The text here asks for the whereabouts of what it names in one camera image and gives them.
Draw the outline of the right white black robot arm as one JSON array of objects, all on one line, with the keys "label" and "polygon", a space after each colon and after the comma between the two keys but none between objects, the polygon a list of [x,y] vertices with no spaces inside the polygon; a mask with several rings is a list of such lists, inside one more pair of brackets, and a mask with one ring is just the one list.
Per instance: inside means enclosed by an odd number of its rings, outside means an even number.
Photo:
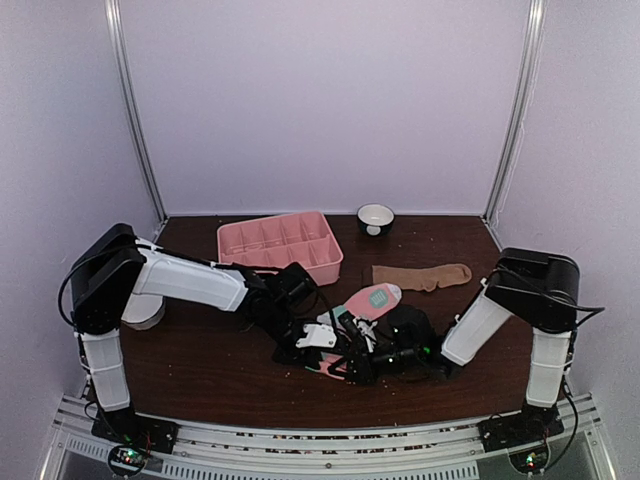
[{"label": "right white black robot arm", "polygon": [[551,424],[550,411],[571,367],[579,327],[603,311],[579,305],[579,284],[579,267],[567,256],[506,248],[443,336],[435,334],[423,311],[408,305],[389,314],[393,336],[382,345],[357,332],[354,320],[341,315],[351,339],[347,378],[370,385],[381,375],[413,366],[450,378],[507,320],[517,317],[531,326],[533,344],[524,411],[514,417],[512,430],[519,440],[533,441]]}]

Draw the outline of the pink patterned sock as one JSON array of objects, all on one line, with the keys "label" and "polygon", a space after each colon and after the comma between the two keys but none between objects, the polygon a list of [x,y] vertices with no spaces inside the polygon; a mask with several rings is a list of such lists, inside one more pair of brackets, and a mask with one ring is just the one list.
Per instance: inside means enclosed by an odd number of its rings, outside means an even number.
[{"label": "pink patterned sock", "polygon": [[[345,354],[349,346],[349,338],[347,330],[344,327],[344,314],[351,314],[353,319],[365,318],[368,320],[377,320],[395,307],[397,307],[402,299],[402,291],[399,287],[389,283],[381,283],[365,287],[353,294],[344,304],[334,307],[325,313],[317,316],[311,323],[329,325],[334,329],[337,338],[345,341]],[[327,377],[343,380],[345,379],[346,368],[344,359],[337,359],[335,354],[322,355],[320,368],[314,370],[305,367],[307,370]]]}]

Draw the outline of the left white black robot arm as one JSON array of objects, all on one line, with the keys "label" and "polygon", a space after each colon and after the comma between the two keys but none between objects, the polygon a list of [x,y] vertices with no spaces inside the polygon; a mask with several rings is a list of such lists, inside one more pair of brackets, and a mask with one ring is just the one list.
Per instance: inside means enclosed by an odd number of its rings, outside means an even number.
[{"label": "left white black robot arm", "polygon": [[326,326],[329,339],[304,344],[315,329],[294,309],[310,295],[324,295],[300,263],[273,267],[207,261],[144,240],[125,223],[113,225],[76,260],[61,288],[71,292],[71,310],[61,316],[78,340],[98,411],[123,444],[137,442],[144,424],[131,400],[120,328],[131,318],[160,319],[169,298],[243,314],[268,334],[289,363],[315,366],[322,351],[345,344],[334,316]]}]

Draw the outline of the tan brown sock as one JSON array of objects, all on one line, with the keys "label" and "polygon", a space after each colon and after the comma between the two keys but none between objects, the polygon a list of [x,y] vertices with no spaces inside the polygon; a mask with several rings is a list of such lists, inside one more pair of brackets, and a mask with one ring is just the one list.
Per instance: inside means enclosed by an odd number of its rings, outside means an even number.
[{"label": "tan brown sock", "polygon": [[433,292],[461,286],[472,280],[471,269],[465,264],[444,264],[429,268],[400,268],[383,265],[371,267],[374,284],[389,283],[401,290]]}]

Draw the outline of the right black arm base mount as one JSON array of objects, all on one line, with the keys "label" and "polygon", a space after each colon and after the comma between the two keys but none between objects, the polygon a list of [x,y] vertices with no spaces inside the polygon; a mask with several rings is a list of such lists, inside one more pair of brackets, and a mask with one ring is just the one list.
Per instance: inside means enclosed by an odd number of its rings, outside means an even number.
[{"label": "right black arm base mount", "polygon": [[520,474],[542,474],[551,464],[551,437],[562,434],[561,420],[549,422],[523,413],[494,415],[477,425],[486,453],[506,450],[509,462]]}]

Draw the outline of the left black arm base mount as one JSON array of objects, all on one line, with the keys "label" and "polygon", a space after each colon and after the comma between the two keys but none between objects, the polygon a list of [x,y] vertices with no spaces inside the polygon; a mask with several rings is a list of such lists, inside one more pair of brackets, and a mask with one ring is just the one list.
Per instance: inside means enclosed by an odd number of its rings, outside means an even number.
[{"label": "left black arm base mount", "polygon": [[171,454],[179,427],[175,422],[135,414],[132,409],[118,412],[99,410],[93,421],[93,436],[113,443],[106,464],[118,477],[140,474],[157,459],[156,454]]}]

